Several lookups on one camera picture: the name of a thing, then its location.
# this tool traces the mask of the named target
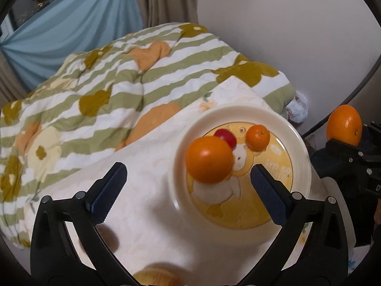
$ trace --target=blue curtain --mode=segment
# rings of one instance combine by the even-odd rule
[[[136,0],[56,0],[5,39],[0,49],[33,90],[55,74],[69,54],[141,29]]]

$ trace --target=striped blanket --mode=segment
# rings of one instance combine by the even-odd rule
[[[235,75],[280,112],[284,74],[250,62],[197,24],[165,24],[68,56],[0,117],[0,228],[29,246],[24,207],[39,191],[140,139]]]

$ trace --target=blue gripper pad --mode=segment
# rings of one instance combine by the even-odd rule
[[[287,188],[275,180],[262,164],[251,169],[250,180],[272,221],[280,226],[285,225],[293,209],[292,197]]]
[[[96,180],[87,191],[85,207],[91,213],[91,222],[94,225],[104,222],[126,181],[126,166],[116,162],[106,175]]]

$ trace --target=screw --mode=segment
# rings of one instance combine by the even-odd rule
[[[328,202],[331,203],[331,204],[335,204],[336,203],[336,199],[334,197],[328,197]]]
[[[294,198],[295,200],[300,200],[302,198],[302,194],[296,191],[292,193],[292,198]]]
[[[46,202],[48,202],[50,199],[51,199],[50,196],[43,196],[42,199],[41,199],[41,202],[42,202],[42,203],[46,203]]]
[[[82,199],[84,196],[86,196],[86,193],[84,191],[79,191],[75,194],[75,197],[77,199]]]

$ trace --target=small orange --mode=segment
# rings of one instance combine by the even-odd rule
[[[223,181],[233,169],[234,156],[229,144],[217,136],[195,139],[185,153],[189,174],[200,183]]]
[[[328,118],[327,140],[335,139],[357,146],[360,143],[361,135],[361,117],[352,106],[340,105]]]
[[[245,141],[253,151],[264,151],[270,143],[270,132],[262,125],[251,126],[246,132]]]

